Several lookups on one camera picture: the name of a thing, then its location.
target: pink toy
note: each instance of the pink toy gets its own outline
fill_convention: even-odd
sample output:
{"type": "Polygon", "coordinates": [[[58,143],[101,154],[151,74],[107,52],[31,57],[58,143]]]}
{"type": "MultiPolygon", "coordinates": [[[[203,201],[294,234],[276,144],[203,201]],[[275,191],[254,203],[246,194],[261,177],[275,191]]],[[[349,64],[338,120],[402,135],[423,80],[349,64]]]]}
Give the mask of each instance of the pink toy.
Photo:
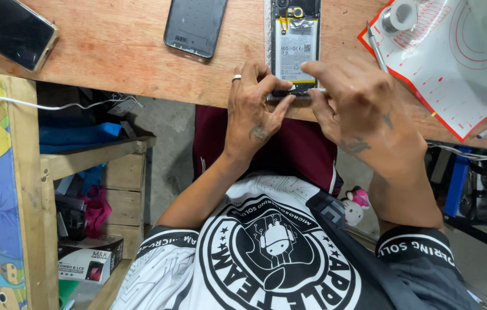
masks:
{"type": "Polygon", "coordinates": [[[370,208],[368,193],[360,187],[348,191],[346,198],[341,200],[345,206],[345,223],[356,226],[364,218],[364,210],[370,208]]]}

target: man's left hand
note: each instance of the man's left hand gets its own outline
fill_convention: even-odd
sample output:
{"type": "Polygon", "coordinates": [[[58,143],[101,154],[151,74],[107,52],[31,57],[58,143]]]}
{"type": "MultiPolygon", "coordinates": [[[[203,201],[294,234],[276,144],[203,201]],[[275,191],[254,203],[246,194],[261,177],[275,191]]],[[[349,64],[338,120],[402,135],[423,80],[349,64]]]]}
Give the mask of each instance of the man's left hand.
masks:
{"type": "Polygon", "coordinates": [[[289,105],[295,100],[295,95],[287,95],[270,113],[267,95],[274,89],[289,90],[293,83],[278,79],[267,65],[257,61],[237,66],[234,74],[242,77],[232,82],[230,90],[224,153],[250,163],[255,153],[280,129],[289,105]]]}

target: hand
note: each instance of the hand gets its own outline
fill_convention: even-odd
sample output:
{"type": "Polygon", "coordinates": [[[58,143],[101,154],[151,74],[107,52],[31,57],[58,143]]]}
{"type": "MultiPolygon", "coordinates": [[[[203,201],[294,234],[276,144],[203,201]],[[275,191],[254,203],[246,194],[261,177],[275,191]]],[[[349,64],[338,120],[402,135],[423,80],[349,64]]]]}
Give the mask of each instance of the hand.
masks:
{"type": "Polygon", "coordinates": [[[265,64],[256,61],[237,66],[234,74],[241,74],[242,78],[234,80],[230,90],[224,153],[249,164],[280,129],[295,95],[286,96],[270,113],[265,103],[267,95],[274,89],[289,90],[293,84],[276,78],[265,64]]]}
{"type": "Polygon", "coordinates": [[[335,64],[307,62],[301,69],[329,94],[309,92],[327,138],[386,179],[423,165],[427,144],[405,113],[391,75],[354,56],[335,64]]]}

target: solder wire spool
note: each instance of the solder wire spool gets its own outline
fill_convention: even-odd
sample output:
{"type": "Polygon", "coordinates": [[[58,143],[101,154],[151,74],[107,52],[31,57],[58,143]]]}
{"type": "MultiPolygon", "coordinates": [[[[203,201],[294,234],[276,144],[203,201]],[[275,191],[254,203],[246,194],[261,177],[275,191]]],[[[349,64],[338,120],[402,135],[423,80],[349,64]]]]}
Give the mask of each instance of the solder wire spool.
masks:
{"type": "Polygon", "coordinates": [[[378,28],[385,36],[393,36],[410,29],[417,22],[418,6],[415,0],[396,0],[380,14],[378,28]]]}

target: gold phone case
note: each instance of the gold phone case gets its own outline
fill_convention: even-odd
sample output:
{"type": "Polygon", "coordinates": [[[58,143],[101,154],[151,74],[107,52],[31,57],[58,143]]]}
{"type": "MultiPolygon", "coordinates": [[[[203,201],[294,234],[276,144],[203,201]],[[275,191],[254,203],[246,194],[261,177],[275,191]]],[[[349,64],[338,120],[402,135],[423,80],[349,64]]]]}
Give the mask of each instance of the gold phone case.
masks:
{"type": "Polygon", "coordinates": [[[40,69],[42,68],[42,66],[44,65],[44,63],[46,62],[47,58],[48,58],[48,55],[50,54],[51,50],[54,48],[56,42],[57,42],[57,39],[60,38],[59,36],[59,28],[55,25],[55,24],[52,24],[50,22],[48,22],[46,20],[46,18],[42,17],[40,14],[38,14],[37,12],[33,11],[31,8],[29,8],[28,6],[26,6],[25,4],[19,2],[18,0],[12,0],[12,1],[15,1],[17,3],[19,3],[22,7],[24,7],[25,9],[27,9],[28,11],[31,11],[36,17],[40,18],[42,21],[44,21],[46,24],[50,25],[53,29],[54,29],[54,32],[52,33],[52,36],[50,37],[50,41],[48,41],[48,43],[46,44],[46,47],[44,48],[44,51],[42,52],[42,54],[40,55],[40,58],[39,60],[36,62],[36,65],[34,67],[33,70],[29,70],[27,69],[26,67],[23,67],[21,65],[19,65],[20,67],[24,68],[25,70],[29,71],[29,72],[32,72],[32,73],[37,73],[40,71],[40,69]]]}

